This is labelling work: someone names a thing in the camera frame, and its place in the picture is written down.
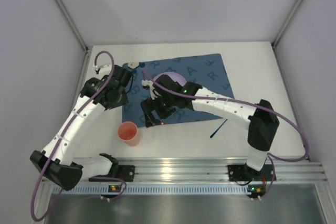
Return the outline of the purple plastic plate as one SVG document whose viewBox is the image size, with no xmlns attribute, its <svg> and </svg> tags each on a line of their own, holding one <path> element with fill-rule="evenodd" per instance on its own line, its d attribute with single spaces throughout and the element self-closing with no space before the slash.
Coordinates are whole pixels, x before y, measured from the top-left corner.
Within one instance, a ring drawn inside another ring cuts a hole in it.
<svg viewBox="0 0 336 224">
<path fill-rule="evenodd" d="M 158 87 L 158 83 L 170 90 L 181 89 L 186 84 L 185 78 L 176 72 L 163 72 L 155 76 L 153 80 L 155 81 L 154 87 Z"/>
</svg>

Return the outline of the orange plastic cup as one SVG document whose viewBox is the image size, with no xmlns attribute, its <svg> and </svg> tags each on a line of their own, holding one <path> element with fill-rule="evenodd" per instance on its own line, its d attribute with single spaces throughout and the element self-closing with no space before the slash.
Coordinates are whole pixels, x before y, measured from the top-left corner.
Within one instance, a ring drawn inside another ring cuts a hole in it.
<svg viewBox="0 0 336 224">
<path fill-rule="evenodd" d="M 137 146 L 140 141 L 138 127 L 133 122 L 122 123 L 117 130 L 117 135 L 121 141 L 131 147 Z"/>
</svg>

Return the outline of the blue letter-print placemat cloth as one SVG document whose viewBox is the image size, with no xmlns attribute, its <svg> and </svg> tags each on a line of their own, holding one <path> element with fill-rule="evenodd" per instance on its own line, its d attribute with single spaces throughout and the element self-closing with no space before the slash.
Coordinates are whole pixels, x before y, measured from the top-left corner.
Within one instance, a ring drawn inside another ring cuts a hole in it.
<svg viewBox="0 0 336 224">
<path fill-rule="evenodd" d="M 153 61 L 134 61 L 123 64 L 123 68 L 133 73 L 133 83 L 127 88 L 129 103 L 122 107 L 122 122 L 131 121 L 137 127 L 145 126 L 145 118 L 140 103 L 150 97 L 149 90 L 142 88 L 142 70 L 155 78 L 164 72 L 176 72 L 186 81 L 200 84 L 215 93 L 234 97 L 229 77 L 221 54 L 178 57 Z"/>
</svg>

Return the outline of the blue metallic fork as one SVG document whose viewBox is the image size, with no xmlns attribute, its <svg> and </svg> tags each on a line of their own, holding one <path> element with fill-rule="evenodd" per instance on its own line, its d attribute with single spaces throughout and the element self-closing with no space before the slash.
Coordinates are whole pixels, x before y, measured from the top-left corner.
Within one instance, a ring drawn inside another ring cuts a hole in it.
<svg viewBox="0 0 336 224">
<path fill-rule="evenodd" d="M 227 122 L 227 119 L 225 119 L 222 122 L 222 124 L 209 136 L 209 138 L 213 138 L 226 122 Z"/>
</svg>

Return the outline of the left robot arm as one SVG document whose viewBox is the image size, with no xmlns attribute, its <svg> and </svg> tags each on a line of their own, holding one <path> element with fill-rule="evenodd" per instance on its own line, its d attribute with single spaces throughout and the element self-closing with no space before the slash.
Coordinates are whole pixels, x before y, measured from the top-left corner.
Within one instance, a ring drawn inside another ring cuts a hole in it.
<svg viewBox="0 0 336 224">
<path fill-rule="evenodd" d="M 128 103 L 125 88 L 132 81 L 131 71 L 115 65 L 112 76 L 85 82 L 62 128 L 42 151 L 33 151 L 30 156 L 44 177 L 69 191 L 81 180 L 101 181 L 118 173 L 119 162 L 111 155 L 75 158 L 75 151 L 100 114 Z"/>
</svg>

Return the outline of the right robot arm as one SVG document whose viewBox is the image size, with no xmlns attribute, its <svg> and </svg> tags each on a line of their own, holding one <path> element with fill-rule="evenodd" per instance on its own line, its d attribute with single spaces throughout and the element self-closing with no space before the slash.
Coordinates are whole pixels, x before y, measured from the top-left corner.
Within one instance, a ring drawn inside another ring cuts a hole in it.
<svg viewBox="0 0 336 224">
<path fill-rule="evenodd" d="M 261 176 L 279 126 L 268 101 L 252 105 L 235 103 L 200 84 L 181 85 L 168 74 L 160 75 L 156 81 L 142 80 L 141 84 L 150 92 L 150 97 L 141 102 L 146 127 L 162 124 L 176 109 L 206 112 L 230 120 L 247 130 L 249 145 L 247 161 L 243 168 L 234 171 L 232 180 L 251 182 Z"/>
</svg>

